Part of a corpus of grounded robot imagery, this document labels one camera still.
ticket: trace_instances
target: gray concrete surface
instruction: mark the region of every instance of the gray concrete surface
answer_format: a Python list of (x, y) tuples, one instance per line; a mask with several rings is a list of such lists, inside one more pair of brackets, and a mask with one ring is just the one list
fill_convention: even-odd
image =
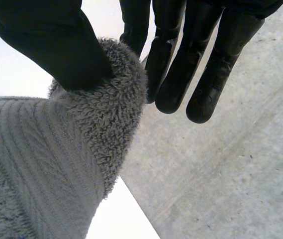
[(283, 6), (194, 124), (185, 109), (212, 45), (175, 114), (145, 108), (121, 177), (162, 239), (283, 239)]

